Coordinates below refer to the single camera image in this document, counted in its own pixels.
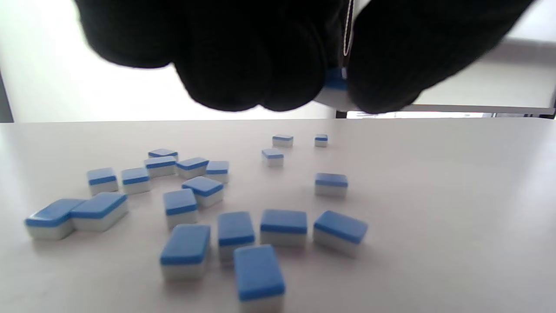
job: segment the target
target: white table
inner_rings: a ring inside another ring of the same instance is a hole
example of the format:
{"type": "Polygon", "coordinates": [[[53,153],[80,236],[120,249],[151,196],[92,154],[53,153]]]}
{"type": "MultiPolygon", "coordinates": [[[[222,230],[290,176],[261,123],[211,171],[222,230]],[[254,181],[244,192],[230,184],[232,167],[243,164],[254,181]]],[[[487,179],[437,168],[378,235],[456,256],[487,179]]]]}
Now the white table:
{"type": "Polygon", "coordinates": [[[85,171],[139,167],[147,151],[229,160],[223,203],[202,212],[334,209],[367,221],[356,260],[308,245],[279,250],[286,312],[555,312],[556,126],[540,119],[281,120],[0,125],[0,311],[237,311],[234,272],[215,259],[199,283],[165,284],[162,193],[130,197],[105,233],[33,242],[23,219],[87,198],[85,171]],[[277,133],[295,136],[283,169],[261,165],[277,133]],[[330,146],[314,148],[328,133],[330,146]],[[345,200],[312,194],[316,172],[347,174],[345,200]]]}

